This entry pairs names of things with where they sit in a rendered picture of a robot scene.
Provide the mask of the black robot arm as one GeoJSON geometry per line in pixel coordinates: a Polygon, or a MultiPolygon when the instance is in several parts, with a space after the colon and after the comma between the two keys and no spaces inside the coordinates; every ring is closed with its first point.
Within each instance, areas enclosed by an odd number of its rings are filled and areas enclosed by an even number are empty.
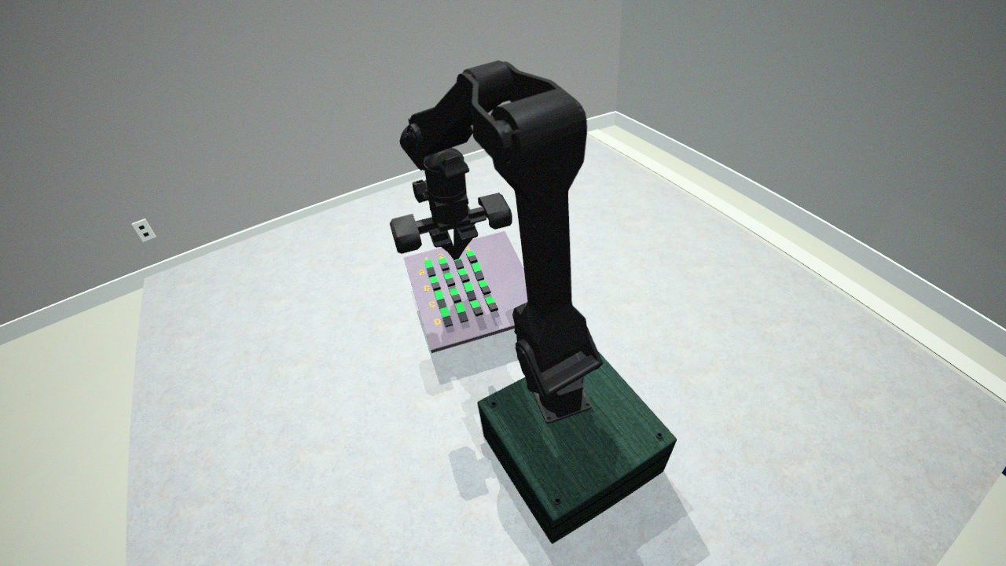
{"type": "Polygon", "coordinates": [[[512,317],[527,389],[546,423],[589,410],[583,376],[603,361],[572,303],[568,207],[586,154],[582,105],[553,80],[494,61],[465,69],[437,106],[407,119],[400,146],[425,172],[412,182],[417,203],[466,189],[470,169],[453,147],[472,134],[514,189],[527,302],[512,317]]]}

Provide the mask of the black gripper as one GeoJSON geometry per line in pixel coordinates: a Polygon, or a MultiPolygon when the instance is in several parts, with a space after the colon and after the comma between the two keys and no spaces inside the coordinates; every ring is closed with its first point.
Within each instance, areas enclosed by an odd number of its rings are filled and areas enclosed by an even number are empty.
{"type": "Polygon", "coordinates": [[[436,197],[428,192],[431,218],[416,221],[413,214],[391,219],[391,232],[398,253],[407,253],[423,246],[420,235],[430,233],[432,244],[446,250],[453,260],[462,255],[468,242],[478,237],[475,223],[489,221],[494,230],[512,223],[512,211],[500,193],[478,198],[481,208],[468,209],[466,189],[455,197],[436,197]],[[453,229],[453,242],[448,230],[453,229]]]}

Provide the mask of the lilac switch panel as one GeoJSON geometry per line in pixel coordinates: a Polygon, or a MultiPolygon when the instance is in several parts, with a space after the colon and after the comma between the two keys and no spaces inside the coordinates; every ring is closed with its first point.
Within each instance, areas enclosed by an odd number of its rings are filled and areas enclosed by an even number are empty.
{"type": "Polygon", "coordinates": [[[431,352],[515,328],[526,281],[505,230],[469,241],[457,260],[443,248],[403,258],[431,352]]]}

